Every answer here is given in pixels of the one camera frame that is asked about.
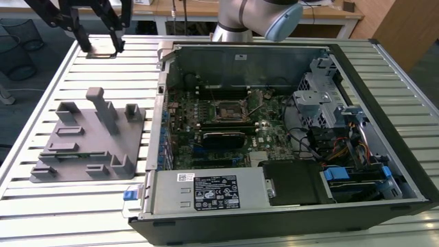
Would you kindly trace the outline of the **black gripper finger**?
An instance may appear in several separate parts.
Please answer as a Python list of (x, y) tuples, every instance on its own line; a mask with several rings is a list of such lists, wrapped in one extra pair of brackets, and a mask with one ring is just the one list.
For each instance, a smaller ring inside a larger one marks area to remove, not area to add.
[(122, 11), (118, 15), (110, 1), (91, 1), (91, 8), (108, 29), (116, 53), (124, 51), (126, 42), (122, 37), (130, 27), (130, 1), (120, 3)]
[(88, 7), (87, 1), (52, 1), (30, 0), (30, 7), (51, 27), (60, 27), (72, 34), (80, 45), (82, 51), (91, 51), (91, 42), (83, 25), (80, 24), (79, 8)]

